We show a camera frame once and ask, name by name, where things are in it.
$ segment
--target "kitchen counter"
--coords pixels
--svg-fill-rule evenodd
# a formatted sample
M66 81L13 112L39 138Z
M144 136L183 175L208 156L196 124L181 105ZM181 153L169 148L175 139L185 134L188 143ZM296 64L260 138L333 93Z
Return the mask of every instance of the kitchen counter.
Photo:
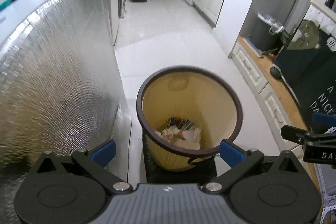
M293 97L289 93L288 89L285 87L282 81L274 79L269 73L269 69L273 66L272 61L267 57L258 58L255 52L251 49L249 45L246 44L246 42L242 37L238 37L237 42L244 48L244 50L248 53L248 55L253 59L253 61L256 63L256 65L259 67L263 75L266 77L266 79L272 86L273 91L277 95L290 121L292 122L292 126L307 130L307 127L301 117L300 111ZM319 183L317 180L314 165L308 164L308 166L311 173L311 178L315 186L319 189Z

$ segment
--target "trash can rim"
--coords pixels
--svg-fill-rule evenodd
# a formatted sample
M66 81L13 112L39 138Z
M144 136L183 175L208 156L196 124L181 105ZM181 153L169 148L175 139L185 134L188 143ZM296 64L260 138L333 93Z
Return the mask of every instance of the trash can rim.
M172 72L195 72L195 73L200 73L204 76L207 76L211 79L213 79L214 81L216 81L217 83L219 83L222 87L224 87L226 89L226 91L229 93L229 95L231 96L235 107L236 107L236 111L237 111L237 121L236 121L236 126L232 132L232 134L230 135L230 137L228 138L229 141L233 142L236 137L238 136L238 133L240 132L240 129L242 127L243 124L243 109L242 109L242 105L240 103L240 100L237 96L237 94L235 93L235 91L232 89L232 87L226 82L224 81L222 78L220 78L219 76L204 70L202 68L198 68L198 67L193 67L193 66L172 66L172 67L167 67L161 70L158 70L156 72L154 72L151 76L149 76L141 85L137 98L136 98L136 113L137 113L137 117L138 120L142 126L142 128L144 128L148 134L151 140L153 142L155 142L157 145L159 145L161 148L174 153L176 155L180 155L180 156L184 156L184 157L197 157L197 158L202 158L202 157L209 157L212 155L215 155L219 152L219 145L212 147L212 148L206 148L206 149L202 149L202 150L192 150L192 149L185 149L182 147L178 147L175 146L169 142L167 142L166 140L162 139L161 137L159 137L155 131L151 128L151 126L148 124L148 122L145 119L145 116L143 115L143 111L142 111L142 100L145 94L145 91L147 90L147 88L149 87L149 85L151 83L153 83L155 80L157 80L158 78L170 74Z

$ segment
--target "drawer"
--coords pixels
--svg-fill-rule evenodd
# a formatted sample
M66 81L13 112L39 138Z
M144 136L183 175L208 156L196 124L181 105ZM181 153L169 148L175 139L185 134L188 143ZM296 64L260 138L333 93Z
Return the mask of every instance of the drawer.
M259 94L268 83L267 79L238 42L233 50L233 55L232 59L241 71L241 74L248 84L251 85L252 88L255 88L256 93Z
M299 160L299 162L302 164L303 168L307 171L308 175L311 177L309 166L308 166L308 164L306 162L303 161L303 149L302 149L302 146L299 145L299 146L295 147L294 149L292 149L292 152L297 157L297 159Z
M281 128L286 124L291 126L292 123L270 84L267 84L260 93L260 101L262 103L261 108L280 151L292 150L298 146L298 144L287 141L281 137Z

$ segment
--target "metal bolt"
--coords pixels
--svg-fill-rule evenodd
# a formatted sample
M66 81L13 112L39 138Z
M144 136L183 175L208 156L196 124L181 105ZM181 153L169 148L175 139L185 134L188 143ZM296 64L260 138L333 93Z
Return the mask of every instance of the metal bolt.
M127 182L117 182L113 184L113 188L116 189L117 191L126 191L129 189L130 185Z
M205 186L205 188L207 188L211 192L216 192L222 189L223 186L217 182L210 182Z

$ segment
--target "white tile floor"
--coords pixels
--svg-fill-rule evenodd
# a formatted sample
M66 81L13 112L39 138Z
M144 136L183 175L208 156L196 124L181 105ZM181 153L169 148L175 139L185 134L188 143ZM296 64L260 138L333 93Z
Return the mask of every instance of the white tile floor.
M227 81L238 94L244 112L241 132L235 140L242 148L257 148L266 155L279 150L257 101L238 69L222 52L208 23L183 0L148 0L127 3L120 20L115 55L130 114L129 182L146 181L142 155L142 129L135 100L144 80L155 71L172 65L193 65L209 70ZM217 171L227 165L216 160Z

